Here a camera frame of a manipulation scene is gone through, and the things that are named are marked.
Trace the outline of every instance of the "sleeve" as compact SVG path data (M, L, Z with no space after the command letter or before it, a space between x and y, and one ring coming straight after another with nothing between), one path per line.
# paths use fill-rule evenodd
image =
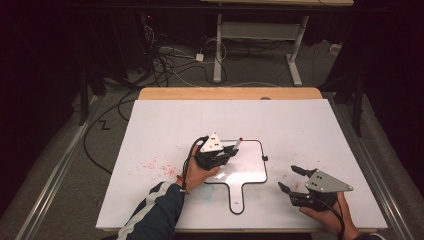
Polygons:
M357 238L355 238L354 240L386 240L386 239L377 233L371 233L371 234L363 233L359 235Z
M118 233L118 240L172 239L183 207L180 186L161 182L135 209Z

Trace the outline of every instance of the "wooden table edge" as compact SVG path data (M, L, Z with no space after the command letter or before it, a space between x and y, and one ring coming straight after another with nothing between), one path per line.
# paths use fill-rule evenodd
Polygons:
M139 100L293 100L322 99L317 88L167 87L144 88Z

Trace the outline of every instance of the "black cable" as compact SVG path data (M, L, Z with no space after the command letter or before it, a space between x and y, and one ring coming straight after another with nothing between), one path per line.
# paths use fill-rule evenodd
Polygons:
M112 175L112 172L111 172L111 171L109 171L108 169L106 169L105 167L103 167L102 165L100 165L99 163L97 163L97 162L93 159L93 157L91 157L90 153L88 152L87 144L86 144L87 136L88 136L88 133L90 132L90 130L93 128L94 124L96 124L96 123L100 120L100 118L102 118L104 115L106 115L106 113L108 113L108 112L112 111L115 107L117 107L117 106L119 106L119 105L122 105L122 104L125 104L125 103L129 103L129 102L133 102L133 101L134 101L134 100L127 100L127 101L124 101L124 102L121 102L121 103L115 104L115 105L113 105L112 107L110 107L108 110L106 110L104 113L102 113L102 114L101 114L98 118L96 118L96 120L94 120L94 121L93 121L93 123L92 123L92 124L88 127L87 132L84 134L84 138L83 138L83 147L84 147L84 151L85 151L85 154L87 155L88 159L90 159L90 161L91 161L94 165L96 165L97 167L99 167L99 168L100 168L100 169L102 169L103 171L107 172L109 175Z
M187 184L186 184L186 178L187 178L187 173L188 173L188 166L190 165L190 158L194 157L191 155L191 153L193 152L194 147L196 146L196 144L200 141L202 141L202 137L198 138L196 141L194 141L193 145L190 148L190 152L188 153L188 157L187 159L184 161L183 164L183 181L181 184L181 189L182 189L182 193L183 193L183 203L184 203L184 199L185 199L185 193L187 192Z

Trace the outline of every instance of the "white table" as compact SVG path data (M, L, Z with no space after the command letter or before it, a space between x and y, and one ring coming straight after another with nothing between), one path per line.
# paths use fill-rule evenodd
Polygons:
M190 89L181 90L164 89L163 94L156 94L152 99L166 98L166 92L174 93L171 99L179 99L178 96L182 96L179 92L190 92ZM261 88L259 94L255 95L255 89L246 89L246 93L250 91L255 99L274 96L278 91L302 95L302 89L295 90L298 91L274 88L269 89L268 95L267 88ZM238 99L243 89L197 88L193 92L186 98L200 94L206 99L221 99L219 96L233 94ZM242 214L230 211L228 189L223 184L204 185L192 191L186 198L177 231L321 231L321 225L299 213L278 187L277 182L281 181L292 191L306 190L303 183L308 179L293 173L291 165L318 168L352 185L354 191L346 193L346 198L357 227L361 231L386 228L329 103L315 96L305 100L136 102L96 227L121 228L150 188L159 181L175 181L193 141L217 132L221 139L242 136L260 140L269 158L266 162L268 179L263 184L243 187L245 209Z

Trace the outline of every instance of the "triangular metal plate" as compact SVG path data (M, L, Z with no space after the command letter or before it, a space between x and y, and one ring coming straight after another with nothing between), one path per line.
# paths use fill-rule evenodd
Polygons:
M316 170L306 182L305 187L318 192L347 192L352 191L353 187L334 178L327 173Z
M224 149L222 146L221 140L219 140L218 135L216 133L212 133L209 136L209 139L203 144L200 152L213 152L213 151L221 151Z

